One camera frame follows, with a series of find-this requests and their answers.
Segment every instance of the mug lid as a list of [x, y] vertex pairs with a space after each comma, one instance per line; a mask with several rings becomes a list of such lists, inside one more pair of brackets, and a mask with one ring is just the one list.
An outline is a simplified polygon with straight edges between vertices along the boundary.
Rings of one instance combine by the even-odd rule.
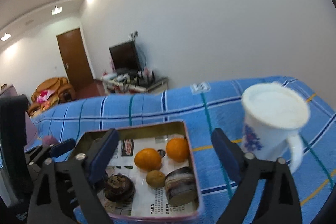
[[306, 101], [294, 90], [278, 83], [250, 86], [241, 101], [247, 114], [275, 128], [301, 128], [310, 117]]

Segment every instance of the pink object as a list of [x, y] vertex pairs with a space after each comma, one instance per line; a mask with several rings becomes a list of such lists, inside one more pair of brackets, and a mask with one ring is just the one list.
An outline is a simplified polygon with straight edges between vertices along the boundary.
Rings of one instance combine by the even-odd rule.
[[36, 99], [36, 102], [39, 103], [39, 104], [43, 104], [54, 93], [55, 93], [55, 91], [53, 91], [53, 90], [43, 90], [43, 91], [41, 91], [40, 96]]
[[42, 138], [42, 145], [43, 146], [50, 146], [50, 145], [59, 144], [59, 141], [53, 136], [44, 136]]
[[[13, 85], [8, 85], [3, 90], [0, 90], [0, 97], [13, 97], [17, 96], [17, 92], [15, 90], [15, 87]], [[26, 134], [27, 134], [27, 145], [26, 147], [29, 147], [33, 143], [33, 141], [37, 138], [37, 128], [29, 118], [28, 114], [26, 113]]]

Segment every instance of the metal screw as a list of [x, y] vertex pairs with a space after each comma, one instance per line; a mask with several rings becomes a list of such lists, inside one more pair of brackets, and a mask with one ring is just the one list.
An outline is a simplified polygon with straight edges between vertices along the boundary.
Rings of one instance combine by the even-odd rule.
[[47, 158], [47, 159], [44, 160], [44, 163], [45, 163], [46, 165], [49, 165], [49, 164], [51, 164], [52, 162], [53, 162], [53, 159], [52, 159], [52, 158]]
[[284, 158], [278, 158], [278, 163], [285, 164], [286, 160]]
[[247, 152], [245, 154], [245, 158], [247, 158], [248, 160], [252, 160], [252, 159], [254, 159], [254, 154], [251, 153], [251, 152]]
[[86, 158], [86, 154], [85, 153], [79, 153], [75, 156], [76, 160], [82, 160]]

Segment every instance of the wooden door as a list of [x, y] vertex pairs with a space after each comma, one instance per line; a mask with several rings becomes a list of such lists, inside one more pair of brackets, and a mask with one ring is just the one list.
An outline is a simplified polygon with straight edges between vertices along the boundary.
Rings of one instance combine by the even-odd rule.
[[65, 71], [75, 90], [81, 90], [93, 83], [80, 29], [58, 35], [57, 41]]

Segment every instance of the blue plaid bedsheet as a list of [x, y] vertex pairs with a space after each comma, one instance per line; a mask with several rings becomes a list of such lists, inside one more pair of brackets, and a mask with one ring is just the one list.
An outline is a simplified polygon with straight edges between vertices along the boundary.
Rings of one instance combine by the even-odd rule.
[[[241, 141], [244, 111], [243, 91], [251, 85], [277, 81], [309, 102], [311, 118], [301, 134], [305, 154], [294, 180], [308, 224], [327, 200], [336, 174], [335, 111], [305, 83], [283, 76], [195, 84], [158, 95], [110, 95], [62, 104], [33, 119], [39, 138], [51, 133], [58, 140], [77, 141], [87, 131], [120, 128], [154, 122], [184, 121], [187, 125], [202, 189], [205, 211], [197, 223], [215, 223], [225, 210], [236, 183], [226, 183], [221, 163], [211, 146], [210, 133], [220, 127], [231, 140]], [[68, 154], [57, 161], [65, 160]], [[290, 163], [290, 153], [284, 158]], [[244, 223], [253, 220], [263, 184], [258, 185]]]

